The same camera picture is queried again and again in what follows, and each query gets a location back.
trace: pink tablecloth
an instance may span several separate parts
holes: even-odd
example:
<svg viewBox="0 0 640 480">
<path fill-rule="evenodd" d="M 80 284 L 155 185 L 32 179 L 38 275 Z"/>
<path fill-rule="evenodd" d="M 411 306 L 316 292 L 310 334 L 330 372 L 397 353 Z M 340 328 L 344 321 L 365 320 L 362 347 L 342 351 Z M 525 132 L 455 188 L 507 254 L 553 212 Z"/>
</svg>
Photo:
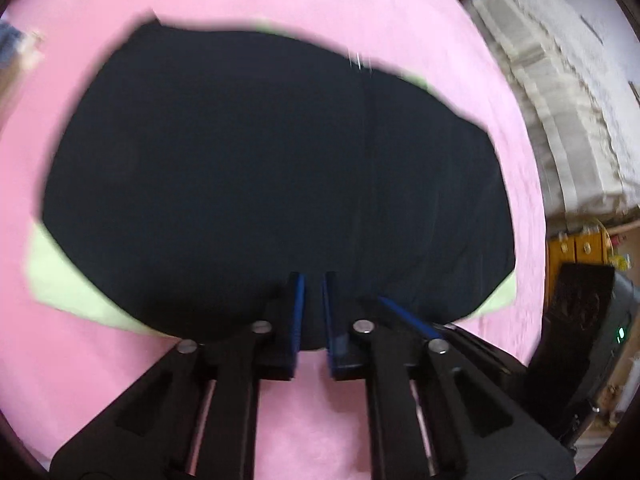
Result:
<svg viewBox="0 0 640 480">
<path fill-rule="evenodd" d="M 16 0 L 12 22 L 44 35 L 0 141 L 0 408 L 51 457 L 172 344 L 99 326 L 34 302 L 22 261 L 52 149 L 101 60 L 142 14 L 187 27 L 262 19 L 337 50 L 425 78 L 487 129 L 502 164 L 516 240 L 515 304 L 464 322 L 526 361 L 540 332 L 544 217 L 516 100 L 456 0 Z M 369 478 L 362 384 L 327 380 L 324 352 L 304 354 L 293 383 L 261 397 L 256 478 Z"/>
</svg>

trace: metal screw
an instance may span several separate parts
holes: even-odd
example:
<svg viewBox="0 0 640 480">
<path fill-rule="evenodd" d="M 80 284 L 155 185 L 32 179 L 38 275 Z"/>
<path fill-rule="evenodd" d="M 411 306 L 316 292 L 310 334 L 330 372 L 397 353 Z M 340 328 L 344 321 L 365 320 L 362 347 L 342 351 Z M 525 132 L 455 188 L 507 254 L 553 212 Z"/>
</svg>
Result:
<svg viewBox="0 0 640 480">
<path fill-rule="evenodd" d="M 271 332 L 271 323 L 264 320 L 256 321 L 251 325 L 251 330 L 254 334 L 268 334 Z"/>
<path fill-rule="evenodd" d="M 432 339 L 429 341 L 429 350 L 436 354 L 446 354 L 449 351 L 449 343 L 444 339 Z"/>
<path fill-rule="evenodd" d="M 178 352 L 181 354 L 192 354 L 198 349 L 198 343 L 193 339 L 183 339 L 178 343 Z"/>
<path fill-rule="evenodd" d="M 376 325 L 368 319 L 359 319 L 353 324 L 353 329 L 359 334 L 370 334 Z"/>
</svg>

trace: folded black garment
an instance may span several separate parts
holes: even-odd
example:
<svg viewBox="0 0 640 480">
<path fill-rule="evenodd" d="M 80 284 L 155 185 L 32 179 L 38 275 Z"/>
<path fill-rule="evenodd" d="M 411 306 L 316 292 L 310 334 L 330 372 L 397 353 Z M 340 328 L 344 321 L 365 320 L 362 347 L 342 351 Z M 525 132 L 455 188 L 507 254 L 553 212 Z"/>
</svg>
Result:
<svg viewBox="0 0 640 480">
<path fill-rule="evenodd" d="M 346 297 L 444 323 L 515 263 L 489 137 L 423 88 L 276 34 L 158 22 L 80 100 L 42 221 L 111 301 L 197 340 L 259 318 L 294 270 L 317 348 L 328 270 Z"/>
</svg>

